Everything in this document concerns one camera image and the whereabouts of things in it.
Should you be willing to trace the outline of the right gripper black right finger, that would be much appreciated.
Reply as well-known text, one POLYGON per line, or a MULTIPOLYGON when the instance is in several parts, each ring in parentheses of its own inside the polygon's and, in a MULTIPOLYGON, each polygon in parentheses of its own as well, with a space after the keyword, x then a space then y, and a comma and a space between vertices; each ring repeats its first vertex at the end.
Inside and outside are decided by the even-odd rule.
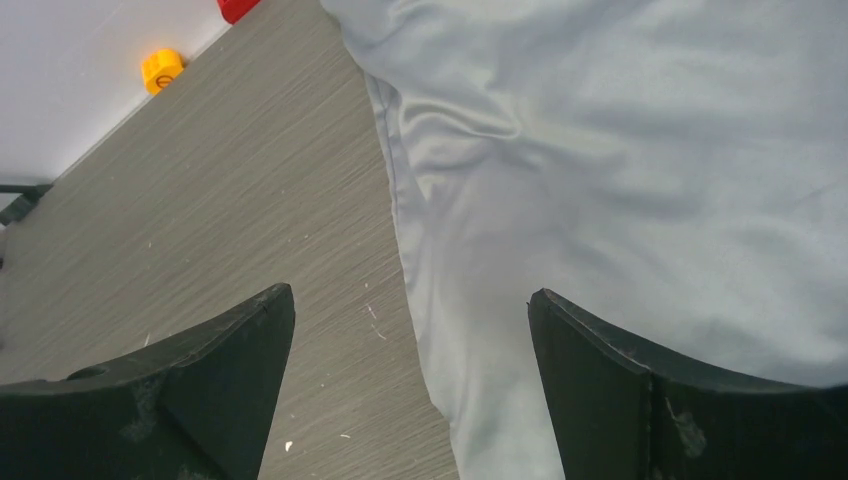
POLYGON ((537 291, 529 326, 569 479, 843 479, 847 389, 682 355, 537 291))

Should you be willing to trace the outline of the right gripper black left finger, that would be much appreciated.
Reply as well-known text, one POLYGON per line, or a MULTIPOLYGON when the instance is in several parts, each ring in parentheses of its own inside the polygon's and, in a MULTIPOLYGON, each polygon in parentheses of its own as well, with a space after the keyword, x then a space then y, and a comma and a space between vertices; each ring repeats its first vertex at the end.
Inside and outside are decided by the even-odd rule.
POLYGON ((1 389, 5 479, 254 479, 295 326, 292 290, 63 380, 1 389))

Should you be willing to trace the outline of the grey pillowcase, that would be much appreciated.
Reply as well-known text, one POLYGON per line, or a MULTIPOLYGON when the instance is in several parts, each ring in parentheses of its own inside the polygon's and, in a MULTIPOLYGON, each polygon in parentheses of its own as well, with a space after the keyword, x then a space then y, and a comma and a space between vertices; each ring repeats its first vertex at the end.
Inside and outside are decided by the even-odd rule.
POLYGON ((847 379, 843 1, 327 1, 463 479, 560 479, 526 304, 847 379))

